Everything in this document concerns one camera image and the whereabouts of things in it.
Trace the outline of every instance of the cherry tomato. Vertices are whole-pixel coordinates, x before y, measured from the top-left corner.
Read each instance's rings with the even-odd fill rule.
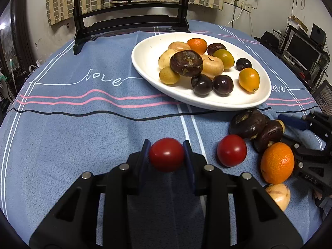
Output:
[[[247,145],[238,135],[225,136],[218,144],[217,156],[224,166],[236,166],[245,160]]]
[[[150,163],[162,172],[172,172],[180,168],[184,157],[181,143],[169,137],[158,140],[149,151]]]

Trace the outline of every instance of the computer monitor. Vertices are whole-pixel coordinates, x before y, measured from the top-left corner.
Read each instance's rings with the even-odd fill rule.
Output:
[[[294,34],[286,53],[289,54],[300,66],[306,70],[311,70],[313,63],[318,62],[320,52],[311,46],[308,42],[302,39],[297,34]]]

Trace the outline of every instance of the potato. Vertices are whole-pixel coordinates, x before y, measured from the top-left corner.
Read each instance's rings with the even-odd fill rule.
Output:
[[[176,41],[176,42],[171,43],[168,46],[168,49],[175,49],[177,51],[183,51],[183,50],[191,49],[191,47],[187,43]]]
[[[202,74],[207,75],[213,79],[217,75],[221,75],[224,72],[224,64],[218,57],[209,55],[201,55],[203,59],[203,71]]]
[[[290,190],[284,184],[270,185],[265,191],[273,198],[282,211],[285,211],[290,199]]]
[[[159,78],[162,83],[171,85],[175,84],[180,79],[180,74],[177,72],[174,72],[169,66],[163,68],[159,72]]]
[[[163,69],[163,68],[169,66],[169,60],[177,52],[178,51],[175,49],[168,49],[167,51],[165,51],[158,59],[158,65],[159,65],[160,69]]]

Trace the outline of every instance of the pink stripe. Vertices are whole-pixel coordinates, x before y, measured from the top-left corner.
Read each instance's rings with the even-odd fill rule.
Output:
[[[269,104],[269,103],[267,103],[267,105],[269,105],[269,106],[301,106],[301,105],[307,105],[310,103],[316,103],[316,101],[310,101],[310,102],[301,103],[301,104]]]
[[[30,98],[48,98],[48,99],[60,99],[60,98],[73,98],[73,99],[77,99],[77,98],[83,98],[85,96],[87,96],[90,93],[93,92],[100,92],[104,95],[108,95],[109,97],[116,99],[116,100],[127,100],[127,99],[149,99],[149,98],[156,98],[156,97],[161,97],[161,96],[167,96],[167,95],[163,95],[163,94],[159,94],[159,95],[145,95],[145,96],[125,96],[125,97],[115,97],[113,95],[110,95],[109,93],[106,93],[103,90],[99,90],[99,89],[92,89],[88,92],[86,92],[83,95],[78,95],[78,96],[69,96],[69,95],[63,95],[63,96],[42,96],[42,95],[33,95],[33,96],[23,96],[20,95],[20,97],[22,97],[23,99],[30,99]]]
[[[74,106],[82,106],[86,105],[87,103],[95,100],[101,100],[101,101],[106,101],[114,106],[123,108],[123,109],[135,109],[135,108],[140,108],[140,107],[150,107],[150,106],[159,106],[159,105],[177,105],[181,104],[181,102],[168,102],[168,101],[162,101],[162,102],[157,102],[157,103],[150,103],[150,104],[142,104],[142,105],[118,105],[106,98],[103,97],[92,97],[87,101],[80,102],[80,103],[75,103],[75,102],[67,102],[67,101],[60,101],[60,102],[41,102],[41,101],[28,101],[28,102],[21,102],[19,100],[16,100],[18,103],[22,105],[26,104],[41,104],[41,105],[58,105],[58,104],[65,104],[65,105],[74,105]]]
[[[223,37],[237,38],[237,37],[235,37],[233,35],[225,35],[225,34],[218,34],[218,35],[223,36]],[[240,39],[243,40],[243,41],[247,41],[247,42],[253,43],[253,44],[258,44],[258,45],[260,44],[257,41],[251,41],[251,40],[243,39],[243,38],[240,38]]]
[[[304,100],[314,100],[312,97],[304,98],[304,99],[281,99],[281,98],[269,98],[268,100],[280,100],[280,101],[304,101]]]

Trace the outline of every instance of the orange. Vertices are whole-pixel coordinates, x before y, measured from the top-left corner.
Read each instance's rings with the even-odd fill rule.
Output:
[[[207,42],[201,38],[192,38],[189,39],[187,44],[191,49],[197,52],[199,55],[203,55],[207,50]]]
[[[245,68],[243,69],[239,74],[239,84],[240,86],[250,92],[254,93],[259,88],[259,74],[258,72],[253,68]]]
[[[294,155],[285,143],[277,142],[265,150],[261,160],[261,172],[267,183],[283,183],[290,177],[293,168]]]

